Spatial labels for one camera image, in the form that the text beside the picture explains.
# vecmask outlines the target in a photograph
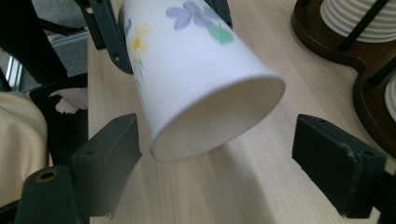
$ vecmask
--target paper cup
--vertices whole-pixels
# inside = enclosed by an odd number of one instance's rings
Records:
[[[203,0],[126,0],[120,22],[158,161],[222,145],[283,95],[283,77]]]
[[[320,15],[337,34],[347,37],[371,8],[375,0],[324,0]],[[358,37],[366,43],[396,40],[396,0],[389,0]]]

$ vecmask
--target cup rim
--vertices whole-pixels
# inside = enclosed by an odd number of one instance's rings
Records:
[[[171,125],[178,122],[177,119],[179,119],[181,115],[190,113],[191,109],[193,109],[193,107],[195,105],[198,105],[201,102],[207,101],[212,95],[217,94],[222,91],[226,91],[227,89],[231,88],[234,85],[239,85],[244,82],[257,81],[257,80],[268,81],[270,79],[272,79],[275,83],[278,84],[278,86],[276,87],[276,90],[274,91],[274,95],[275,95],[274,97],[276,99],[275,99],[275,102],[270,106],[271,109],[268,112],[266,112],[265,114],[263,114],[259,120],[255,120],[253,125],[248,125],[248,127],[246,127],[245,129],[240,130],[237,135],[226,137],[226,141],[224,141],[224,142],[227,142],[227,141],[235,138],[239,134],[244,133],[245,131],[249,130],[251,127],[256,125],[258,122],[260,122],[260,120],[262,120],[264,117],[266,117],[271,112],[271,110],[278,104],[278,102],[282,98],[282,95],[284,94],[285,80],[278,72],[276,72],[274,70],[266,70],[266,71],[261,70],[260,72],[257,71],[255,73],[250,73],[248,78],[237,77],[237,78],[231,78],[229,80],[226,80],[223,83],[220,83],[218,85],[218,86],[221,86],[221,88],[214,87],[214,88],[212,88],[212,90],[206,92],[205,94],[200,93],[199,87],[195,88],[195,90],[191,91],[191,93],[190,93],[190,95],[197,95],[196,97],[193,97],[194,100],[190,100],[190,102],[188,104],[183,104],[183,103],[175,104],[175,105],[185,105],[185,106],[183,106],[183,108],[180,108],[177,113],[173,113],[173,116],[168,121],[159,125],[160,128],[157,131],[154,131],[152,133],[151,139],[150,139],[150,144],[149,144],[149,150],[151,152],[151,155],[157,161],[163,161],[163,162],[183,161],[190,157],[197,156],[199,154],[207,152],[208,150],[218,147],[219,145],[211,146],[209,148],[206,147],[206,148],[203,148],[202,150],[195,151],[196,153],[190,153],[188,156],[181,156],[181,157],[173,156],[173,157],[168,157],[168,158],[165,158],[164,156],[162,156],[161,154],[163,154],[163,153],[158,152],[158,150],[165,150],[165,149],[157,148],[160,138],[162,137],[162,134],[167,129],[169,129],[171,127]]]
[[[385,106],[390,116],[396,122],[396,74],[390,79],[385,89]]]

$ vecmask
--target wooden table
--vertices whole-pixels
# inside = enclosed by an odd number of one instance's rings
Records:
[[[121,0],[113,0],[118,12]],[[229,0],[233,29],[269,66],[285,75],[287,90],[262,122],[227,144],[176,163],[155,161],[134,78],[89,41],[90,136],[111,119],[137,113],[142,159],[113,219],[92,223],[376,223],[345,219],[291,158],[298,114],[321,117],[378,148],[352,105],[357,73],[306,49],[290,26],[295,0]],[[387,170],[396,161],[389,158]]]

